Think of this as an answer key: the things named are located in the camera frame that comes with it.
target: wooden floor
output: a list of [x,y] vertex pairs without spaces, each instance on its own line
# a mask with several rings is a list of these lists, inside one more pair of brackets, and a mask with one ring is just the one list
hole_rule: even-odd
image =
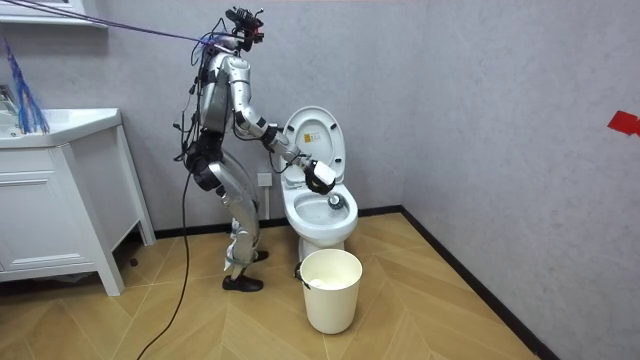
[[[185,300],[145,359],[537,359],[400,214],[361,218],[349,238],[364,272],[356,319],[339,335],[307,322],[293,230],[263,234],[271,257],[248,271],[265,281],[253,294],[221,289],[227,235],[189,239]],[[120,297],[95,282],[0,295],[0,359],[136,359],[173,313],[185,252],[167,239],[126,256],[139,264],[123,266]]]

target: toilet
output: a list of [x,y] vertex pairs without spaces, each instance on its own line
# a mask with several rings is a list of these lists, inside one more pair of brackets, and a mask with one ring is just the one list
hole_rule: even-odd
[[[281,175],[285,213],[291,227],[300,235],[300,261],[318,250],[344,250],[344,241],[358,221],[358,205],[343,184],[346,154],[340,125],[327,110],[308,106],[291,116],[284,134],[295,141],[303,153],[311,154],[336,172],[336,185],[328,195],[311,192],[300,167],[292,166]],[[285,166],[280,158],[280,168]],[[328,203],[330,197],[339,198],[343,206],[332,208]]]

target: bucket handle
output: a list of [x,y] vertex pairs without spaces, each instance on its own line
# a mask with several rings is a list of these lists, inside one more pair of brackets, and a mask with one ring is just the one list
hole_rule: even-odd
[[296,265],[295,270],[293,270],[293,277],[300,280],[302,282],[302,285],[304,285],[304,287],[311,290],[311,287],[309,286],[309,284],[307,284],[306,281],[302,280],[302,276],[300,276],[300,266],[302,266],[302,261],[299,262],[298,265]]

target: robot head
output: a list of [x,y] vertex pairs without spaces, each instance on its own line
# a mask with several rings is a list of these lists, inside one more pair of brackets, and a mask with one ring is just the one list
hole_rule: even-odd
[[251,50],[253,43],[261,43],[264,39],[264,33],[260,32],[260,28],[264,23],[262,20],[258,19],[258,15],[263,12],[264,10],[260,9],[255,15],[253,15],[251,11],[236,8],[235,6],[233,9],[229,9],[225,12],[227,19],[233,21],[236,26],[232,33],[234,35],[241,33],[241,36],[244,37],[244,39],[238,43],[238,50],[242,49],[244,51],[249,51]]

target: toilet lid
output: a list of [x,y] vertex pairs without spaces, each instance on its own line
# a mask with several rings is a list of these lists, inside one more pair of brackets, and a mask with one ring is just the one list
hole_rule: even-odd
[[[336,119],[327,110],[319,106],[307,106],[296,111],[287,125],[284,134],[295,141],[304,154],[327,164],[336,172],[336,184],[344,179],[345,147],[342,129]],[[280,158],[280,168],[286,162]],[[304,173],[298,166],[292,166],[282,175],[290,185],[304,183]]]

